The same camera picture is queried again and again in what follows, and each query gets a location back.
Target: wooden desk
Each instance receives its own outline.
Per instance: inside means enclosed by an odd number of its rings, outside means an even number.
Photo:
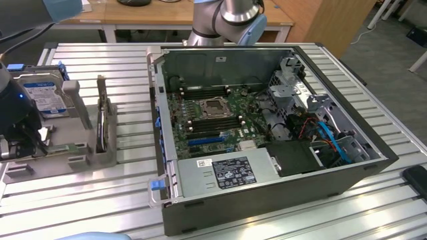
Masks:
[[[152,0],[144,7],[132,7],[120,4],[116,0],[107,0],[107,24],[147,24],[147,25],[191,25],[194,23],[194,2],[182,0],[163,2]],[[264,1],[268,26],[292,26],[294,21],[275,8],[271,0]]]
[[[194,2],[163,2],[152,0],[143,7],[120,4],[116,0],[90,0],[92,12],[82,13],[56,25],[57,29],[104,30],[108,43],[116,43],[115,30],[191,30],[194,23]],[[275,8],[272,0],[264,0],[267,31],[276,31],[275,42],[287,39],[294,21]]]
[[[80,15],[75,16],[60,24],[104,24],[106,23],[106,6],[107,2],[104,0],[88,0],[91,3],[92,11],[83,12]]]
[[[94,29],[99,30],[99,36],[103,40],[106,38],[104,33],[104,23],[106,23],[106,0],[88,0],[91,3],[92,11],[83,12],[80,15],[75,16],[65,21],[61,21],[60,24],[52,26],[53,29]]]

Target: wooden cabinet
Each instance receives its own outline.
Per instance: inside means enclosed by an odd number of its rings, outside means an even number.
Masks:
[[[376,0],[274,0],[294,20],[287,42],[322,43],[342,57]]]

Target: power supply label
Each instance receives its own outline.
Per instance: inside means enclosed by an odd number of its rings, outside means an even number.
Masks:
[[[251,164],[246,156],[214,161],[212,167],[220,189],[230,189],[256,183]]]

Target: white cable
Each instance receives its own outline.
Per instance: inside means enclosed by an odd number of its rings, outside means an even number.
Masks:
[[[370,31],[366,31],[364,33],[362,33],[362,34],[359,35],[359,37],[358,37],[358,40],[356,40],[355,42],[350,43],[351,45],[352,45],[352,44],[356,44],[356,43],[359,42],[362,35],[368,34],[370,32],[372,32],[372,31],[375,30],[375,28],[376,28],[376,23],[374,24],[374,28],[372,28]]]

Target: cpu socket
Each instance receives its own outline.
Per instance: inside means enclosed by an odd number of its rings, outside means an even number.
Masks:
[[[234,115],[228,106],[228,102],[222,97],[199,101],[199,106],[202,108],[200,118],[203,119],[224,118]]]

